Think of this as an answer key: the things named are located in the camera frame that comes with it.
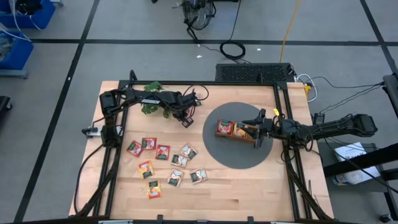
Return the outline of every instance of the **black metal frame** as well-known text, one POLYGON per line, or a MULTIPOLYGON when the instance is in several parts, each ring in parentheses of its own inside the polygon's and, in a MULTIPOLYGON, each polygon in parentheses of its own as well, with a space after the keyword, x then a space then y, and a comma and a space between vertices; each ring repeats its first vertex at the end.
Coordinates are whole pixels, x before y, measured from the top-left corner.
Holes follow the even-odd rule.
MULTIPOLYGON (((153 81, 134 81, 134 85, 147 85, 152 83, 153 81)), ((119 86, 118 88, 125 87, 126 85, 130 84, 130 80, 120 80, 119 81, 119 86)), ((259 83, 259 82, 216 82, 216 81, 209 81, 209 82, 204 82, 204 81, 161 81, 161 84, 163 85, 254 85, 254 86, 271 86, 274 89, 274 94, 275 94, 275 103, 276 103, 276 108, 278 109, 279 113, 282 114, 282 105, 280 102, 280 96, 279 96, 279 90, 282 90, 283 95, 284 95, 284 100, 285 100, 285 105, 286 105, 286 114, 289 119, 293 119, 293 114, 292 114, 292 109, 290 107, 290 99, 289 99, 289 93, 287 91, 287 84, 286 82, 267 82, 267 83, 259 83)), ((128 109, 123 113, 123 118, 122 118, 122 127, 124 129, 127 121, 127 113, 128 109)), ((283 147, 286 151, 288 147, 287 143, 283 143, 283 147)), ((120 153, 120 148, 116 149, 116 153, 120 153)), ((303 173, 303 168, 302 168, 302 161, 300 157, 300 152, 299 149, 294 149, 295 150, 295 163, 297 166, 298 173, 297 175, 299 176, 300 180, 302 183, 305 185, 305 178, 304 178, 304 173, 303 173)), ((110 156, 110 149, 106 149, 105 155, 104 155, 104 161, 103 161, 103 166, 101 169, 101 176, 100 176, 100 183, 103 181, 103 179, 106 176, 106 171, 108 170, 108 164, 109 164, 109 156, 110 156)), ((285 153, 285 159, 288 161, 289 160, 289 155, 285 153)), ((110 188, 109 188, 109 194, 107 198, 107 203, 106 203, 106 208, 105 208, 105 216, 109 217, 111 214, 111 208, 112 208, 112 202, 113 202, 113 195, 114 195, 114 188, 116 185, 116 179, 117 179, 117 173, 113 177, 113 179, 110 182, 110 188)), ((299 204, 297 201, 297 193, 295 189, 295 184, 291 178, 288 178, 289 182, 289 192, 290 192, 290 197, 292 200, 292 210, 294 214, 294 220, 299 220, 300 219, 300 211, 299 211, 299 204)), ((93 215, 99 215, 98 211, 100 209, 100 202, 97 202, 94 213, 93 215)), ((309 204, 307 203, 306 200, 303 200, 304 202, 304 209, 305 209, 305 216, 307 219, 312 219, 312 214, 311 214, 311 208, 309 204)))
MULTIPOLYGON (((138 81, 138 80, 120 80, 119 81, 119 86, 118 88, 125 87, 127 85, 130 85, 131 82, 134 81, 134 85, 147 85, 152 83, 153 81, 138 81)), ((289 93, 287 89, 287 84, 286 82, 218 82, 218 81, 160 81, 161 84, 163 85, 237 85, 237 86, 271 86, 273 87, 274 95, 275 95, 275 104, 276 108, 279 110, 280 116, 279 119, 282 119, 282 105, 280 102, 280 95, 279 95, 279 90, 282 90, 282 94, 284 95, 284 101, 285 101, 285 106, 286 106, 286 115, 289 119, 293 119, 293 113, 292 109, 290 106, 290 99, 289 99, 289 93)), ((123 111, 122 115, 122 120, 121 120, 121 126, 123 129, 126 126, 127 122, 127 114, 128 114, 128 109, 123 111)), ((285 152, 289 151, 289 145, 287 144, 286 141, 283 141, 283 150, 285 152)), ((99 184, 102 183, 106 177, 106 174, 108 172, 108 166, 109 166, 109 159, 111 155, 111 151, 113 149, 111 148, 106 148, 104 159, 103 159, 103 165, 101 168, 101 175, 99 177, 99 184)), ((300 151, 299 149, 295 148, 294 149, 295 153, 295 163, 297 166, 297 173, 294 172, 292 163, 291 162, 286 162, 286 171, 288 172, 288 184, 289 184, 289 192, 290 192, 290 198, 292 201, 292 210, 293 210, 293 215, 294 215, 294 221, 295 222, 300 222, 300 223, 336 223, 332 220, 314 220, 312 219, 311 216, 311 208, 309 206, 309 203, 306 201, 305 198, 303 198, 303 205, 304 205, 304 212, 305 212, 305 218, 300 217, 300 210, 299 210, 299 203, 297 201, 297 191, 296 191, 296 186, 293 180, 293 177, 289 175, 289 171, 292 171, 294 173, 294 176, 298 177, 303 183, 303 186, 306 187, 305 184, 305 178, 304 178, 304 173, 303 173, 303 168, 302 168, 302 161, 300 157, 300 151)), ((115 156, 114 159, 117 159, 117 161, 113 161, 116 163, 116 167, 119 167, 119 160, 120 160, 120 155, 121 155, 121 147, 116 148, 115 151, 115 156)), ((285 160, 290 161, 289 158, 289 153, 285 153, 285 160)), ((46 221, 35 221, 35 222, 25 222, 25 223, 96 223, 100 220, 110 220, 110 215, 111 215, 111 209, 112 209, 112 204, 113 204, 113 196, 114 196, 114 190, 116 187, 116 179, 117 179, 117 174, 118 174, 118 169, 115 170, 115 175, 111 179, 111 182, 109 183, 109 192, 108 192, 108 198, 106 201, 106 207, 105 207, 105 214, 104 215, 99 215, 99 210, 101 206, 101 198, 99 198, 93 207, 93 216, 91 217, 74 217, 74 218, 67 218, 67 219, 60 219, 60 220, 46 220, 46 221)), ((255 222, 253 217, 248 217, 248 220, 245 222, 231 222, 231 221, 201 221, 201 220, 163 220, 163 215, 158 215, 157 220, 133 220, 134 223, 271 223, 271 222, 255 222)))
MULTIPOLYGON (((384 182, 384 184, 390 186, 388 180, 398 179, 398 169, 384 170, 381 164, 398 160, 398 154, 396 153, 396 151, 398 150, 398 143, 378 150, 375 150, 376 145, 373 144, 373 149, 374 150, 372 152, 368 152, 366 154, 363 154, 362 156, 352 158, 350 159, 350 161, 355 163, 358 167, 362 169, 371 166, 379 166, 381 171, 381 180, 384 182)), ((325 177, 331 177, 333 175, 343 174, 354 170, 358 169, 352 166, 347 161, 341 161, 324 167, 323 173, 325 177)), ((386 191, 383 193, 384 197, 386 198, 387 206, 390 211, 392 220, 398 220, 398 206, 396 204, 396 201, 394 200, 392 191, 386 188, 386 191)))

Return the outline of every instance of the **green leaves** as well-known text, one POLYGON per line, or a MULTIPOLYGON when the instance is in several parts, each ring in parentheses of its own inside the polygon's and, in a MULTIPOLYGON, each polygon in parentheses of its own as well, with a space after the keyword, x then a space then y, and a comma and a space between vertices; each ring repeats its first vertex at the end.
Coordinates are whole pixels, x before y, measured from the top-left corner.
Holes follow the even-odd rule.
POLYGON ((157 109, 159 109, 159 107, 156 105, 143 105, 141 111, 144 114, 151 114, 151 113, 157 111, 157 109))
POLYGON ((163 110, 163 117, 164 118, 169 118, 169 116, 170 116, 170 111, 169 110, 163 110))
POLYGON ((160 84, 158 81, 155 81, 149 85, 146 85, 144 87, 145 91, 161 91, 163 90, 162 84, 160 84))
MULTIPOLYGON (((146 85, 144 87, 144 90, 145 91, 150 91, 150 92, 160 92, 161 90, 163 90, 163 86, 158 81, 156 81, 156 82, 152 82, 149 85, 146 85)), ((144 114, 151 114, 151 113, 157 111, 158 109, 159 109, 159 106, 157 106, 157 105, 144 104, 142 106, 141 111, 144 114)), ((163 110, 163 117, 166 118, 166 119, 169 118, 170 117, 170 111, 169 110, 163 110)))

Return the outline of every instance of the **small box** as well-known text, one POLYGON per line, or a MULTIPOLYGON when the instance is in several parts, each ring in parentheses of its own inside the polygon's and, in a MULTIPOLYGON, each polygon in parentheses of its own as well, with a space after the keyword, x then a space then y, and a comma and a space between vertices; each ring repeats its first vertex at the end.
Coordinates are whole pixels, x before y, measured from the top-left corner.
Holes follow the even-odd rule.
POLYGON ((227 120, 218 120, 217 131, 221 134, 231 134, 233 129, 233 122, 227 120))
POLYGON ((173 185, 174 187, 179 187, 183 177, 184 177, 184 172, 172 169, 172 172, 170 173, 169 178, 167 179, 167 183, 173 185))
POLYGON ((160 180, 154 180, 147 183, 147 195, 149 199, 162 196, 160 180))
POLYGON ((133 141, 127 148, 127 152, 130 152, 133 155, 139 157, 139 155, 141 155, 142 153, 141 144, 139 144, 137 141, 133 141))
POLYGON ((167 160, 169 158, 170 146, 158 145, 155 159, 167 160))
POLYGON ((180 154, 183 156, 187 156, 188 160, 191 160, 198 154, 198 152, 193 148, 191 144, 186 143, 184 147, 181 148, 180 154))
POLYGON ((205 168, 199 168, 191 171, 190 176, 193 184, 198 184, 208 180, 205 168))
POLYGON ((146 162, 143 162, 142 164, 138 164, 138 171, 140 173, 141 179, 145 179, 145 178, 155 175, 155 170, 152 167, 152 163, 150 161, 146 161, 146 162))
POLYGON ((246 138, 246 132, 243 131, 242 128, 248 128, 248 126, 239 123, 234 123, 234 131, 232 132, 232 135, 236 137, 246 138))
POLYGON ((142 138, 142 149, 156 149, 156 138, 142 138))
POLYGON ((173 155, 172 165, 185 168, 187 166, 187 162, 188 162, 187 156, 181 156, 178 154, 173 155))

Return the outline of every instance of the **cable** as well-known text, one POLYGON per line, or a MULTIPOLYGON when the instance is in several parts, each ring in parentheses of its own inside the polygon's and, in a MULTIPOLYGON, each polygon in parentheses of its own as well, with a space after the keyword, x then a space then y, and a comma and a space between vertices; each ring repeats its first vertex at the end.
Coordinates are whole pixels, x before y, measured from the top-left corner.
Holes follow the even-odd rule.
POLYGON ((351 100, 353 100, 353 99, 355 99, 355 98, 357 98, 357 97, 359 97, 359 96, 365 95, 365 94, 367 94, 367 93, 369 93, 369 92, 371 92, 371 91, 373 91, 373 90, 375 90, 375 89, 380 88, 381 85, 382 85, 382 83, 379 83, 379 84, 377 84, 377 85, 372 86, 371 88, 367 88, 367 89, 365 89, 365 90, 359 91, 359 92, 355 93, 354 95, 349 96, 349 97, 347 97, 347 98, 341 100, 340 102, 338 102, 338 103, 336 103, 336 104, 334 104, 334 105, 330 105, 330 106, 326 107, 325 109, 322 109, 319 113, 322 113, 322 111, 325 111, 324 113, 326 113, 327 111, 331 111, 331 110, 333 110, 333 109, 336 109, 337 107, 339 107, 339 106, 341 106, 341 105, 344 105, 344 104, 346 104, 347 102, 349 102, 349 101, 351 101, 351 100))
POLYGON ((311 77, 310 77, 309 75, 307 75, 307 74, 301 74, 301 75, 299 75, 299 76, 297 77, 297 79, 300 79, 300 77, 302 77, 302 76, 306 76, 306 77, 309 78, 309 80, 310 80, 311 83, 312 83, 313 89, 315 90, 315 96, 314 96, 311 100, 307 100, 307 103, 311 103, 312 101, 316 100, 316 98, 318 97, 318 91, 317 91, 317 88, 315 87, 314 82, 312 81, 312 79, 311 79, 311 77))
POLYGON ((80 175, 81 175, 81 171, 83 170, 83 167, 85 166, 86 162, 88 161, 88 159, 93 156, 94 154, 96 154, 100 149, 102 149, 102 145, 100 145, 97 149, 95 149, 90 155, 87 156, 87 158, 83 161, 83 163, 80 166, 79 169, 79 173, 77 174, 77 182, 76 182, 76 188, 75 188, 75 197, 73 198, 73 208, 75 209, 75 213, 78 213, 78 208, 77 208, 77 192, 79 189, 79 182, 80 182, 80 175))
POLYGON ((330 85, 331 87, 333 87, 333 88, 361 88, 361 87, 369 87, 369 86, 375 86, 375 85, 379 85, 379 84, 380 84, 380 83, 376 83, 376 84, 371 84, 371 85, 360 85, 360 86, 334 86, 334 85, 331 84, 331 83, 329 82, 329 80, 327 80, 325 77, 321 77, 321 76, 313 77, 312 80, 317 79, 317 78, 322 78, 322 79, 324 79, 324 80, 325 80, 326 82, 328 82, 329 85, 330 85))
MULTIPOLYGON (((338 142, 335 142, 335 141, 339 141, 340 143, 343 143, 343 144, 347 144, 347 145, 350 145, 350 144, 353 144, 353 143, 349 143, 349 142, 343 142, 343 141, 341 141, 341 140, 339 140, 339 139, 337 139, 337 138, 334 138, 334 137, 330 137, 330 138, 328 138, 329 140, 331 140, 331 141, 333 141, 334 143, 336 143, 336 144, 338 144, 338 142)), ((380 149, 379 147, 373 147, 373 146, 368 146, 368 147, 366 147, 366 146, 362 146, 363 148, 369 148, 369 149, 380 149)))
POLYGON ((235 32, 236 21, 238 20, 239 10, 240 10, 240 8, 241 8, 241 3, 242 3, 242 0, 240 0, 240 1, 239 1, 239 4, 238 4, 238 10, 236 11, 236 16, 235 16, 235 21, 234 21, 234 27, 232 28, 231 37, 229 37, 229 39, 228 39, 227 41, 222 42, 221 45, 220 45, 220 52, 221 52, 226 58, 231 59, 231 60, 242 59, 242 58, 246 55, 246 48, 244 47, 244 45, 241 44, 241 43, 239 43, 239 42, 237 42, 237 41, 233 41, 233 40, 232 40, 232 37, 233 37, 234 32, 235 32), (242 49, 242 53, 241 53, 240 55, 237 55, 237 56, 234 56, 234 55, 230 55, 230 54, 225 53, 224 50, 223 50, 225 44, 234 44, 234 45, 238 46, 240 49, 242 49))
POLYGON ((294 159, 294 157, 296 156, 296 153, 293 151, 293 156, 290 157, 290 154, 289 154, 289 160, 285 161, 285 159, 283 158, 284 152, 285 152, 285 150, 283 149, 280 154, 280 159, 282 159, 283 162, 291 162, 294 159))
POLYGON ((30 21, 32 21, 33 25, 36 27, 36 29, 41 30, 40 27, 38 27, 38 26, 36 25, 36 23, 33 22, 32 15, 30 15, 29 18, 30 18, 30 21))
POLYGON ((301 0, 296 0, 296 5, 294 6, 294 11, 293 11, 293 14, 292 14, 292 18, 290 19, 289 26, 287 27, 287 30, 286 30, 286 33, 285 33, 285 36, 284 36, 284 41, 282 43, 282 50, 280 51, 279 63, 282 63, 282 59, 284 57, 286 38, 289 35, 290 28, 292 28, 293 21, 295 19, 297 10, 299 9, 300 3, 301 3, 301 0))
POLYGON ((381 182, 380 180, 378 180, 375 176, 373 176, 372 174, 370 174, 369 172, 366 172, 364 169, 360 168, 358 165, 356 165, 353 161, 346 159, 344 156, 338 154, 335 150, 333 150, 333 148, 329 145, 328 141, 326 140, 326 138, 324 139, 326 144, 329 146, 329 148, 340 158, 344 159, 344 161, 347 161, 348 163, 350 163, 353 167, 357 168, 358 170, 364 172, 365 174, 367 174, 368 176, 372 177, 372 179, 374 179, 375 181, 377 181, 379 184, 387 187, 388 189, 392 190, 393 192, 398 194, 398 190, 396 190, 395 188, 392 188, 388 185, 386 185, 385 183, 381 182))
POLYGON ((337 145, 339 145, 341 147, 348 147, 348 148, 355 149, 355 150, 358 150, 358 151, 366 152, 364 149, 358 149, 357 147, 351 147, 351 146, 344 146, 344 145, 339 144, 338 142, 334 141, 333 139, 330 139, 330 138, 327 138, 327 139, 329 139, 330 141, 332 141, 333 143, 335 143, 335 144, 337 144, 337 145))
POLYGON ((234 27, 233 27, 233 29, 232 29, 231 37, 229 37, 229 39, 228 39, 227 41, 221 43, 220 49, 219 49, 219 50, 217 50, 217 49, 211 49, 211 48, 209 48, 208 46, 206 46, 206 45, 204 45, 204 44, 202 44, 202 45, 203 45, 205 48, 207 48, 208 50, 215 50, 215 51, 220 52, 221 54, 224 55, 224 57, 226 57, 226 58, 228 58, 228 59, 234 61, 235 63, 239 63, 238 60, 242 60, 242 61, 244 61, 244 62, 246 62, 246 63, 251 63, 251 62, 249 62, 248 60, 243 59, 243 57, 246 55, 246 48, 244 47, 244 45, 241 44, 241 43, 239 43, 239 42, 237 42, 237 41, 233 41, 233 40, 232 40, 232 37, 233 37, 234 32, 235 32, 236 21, 238 20, 239 10, 240 10, 240 8, 241 8, 241 2, 242 2, 242 0, 240 0, 240 1, 239 1, 239 4, 238 4, 238 10, 236 11, 236 16, 235 16, 235 21, 234 21, 234 27), (223 48, 224 48, 224 45, 226 45, 226 44, 233 44, 233 45, 238 46, 238 47, 242 50, 242 53, 241 53, 240 55, 237 55, 237 56, 234 56, 234 55, 230 55, 230 54, 225 53, 225 51, 224 51, 223 48))
POLYGON ((10 34, 10 33, 8 33, 7 31, 5 31, 5 30, 4 30, 3 28, 1 28, 1 27, 0 27, 0 29, 1 29, 3 32, 5 32, 6 34, 10 35, 11 37, 15 37, 15 38, 17 38, 17 39, 21 39, 21 40, 26 40, 26 41, 32 42, 32 41, 21 31, 21 29, 20 29, 19 26, 18 26, 17 18, 16 18, 16 16, 15 16, 15 0, 12 0, 12 5, 13 5, 13 7, 12 7, 12 15, 14 16, 15 25, 16 25, 17 29, 19 30, 19 32, 21 32, 22 35, 23 35, 25 38, 23 38, 23 37, 18 37, 18 36, 14 35, 14 34, 10 34))

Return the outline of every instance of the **black bracket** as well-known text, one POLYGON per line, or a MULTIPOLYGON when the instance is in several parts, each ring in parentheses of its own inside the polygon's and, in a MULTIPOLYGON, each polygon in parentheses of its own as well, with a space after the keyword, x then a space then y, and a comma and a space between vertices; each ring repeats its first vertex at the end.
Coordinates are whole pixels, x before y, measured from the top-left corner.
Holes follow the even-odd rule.
POLYGON ((276 85, 277 85, 279 88, 283 89, 284 91, 287 91, 287 83, 286 83, 286 82, 277 81, 277 82, 276 82, 276 85))
POLYGON ((248 224, 254 224, 254 218, 248 217, 248 224))
POLYGON ((258 76, 257 76, 257 81, 259 82, 260 85, 264 83, 264 79, 263 79, 261 73, 258 74, 258 76))
POLYGON ((157 224, 162 224, 163 223, 163 215, 157 215, 157 224))
POLYGON ((133 70, 130 70, 130 79, 129 79, 129 85, 132 86, 134 84, 134 81, 137 81, 137 75, 134 73, 133 70))

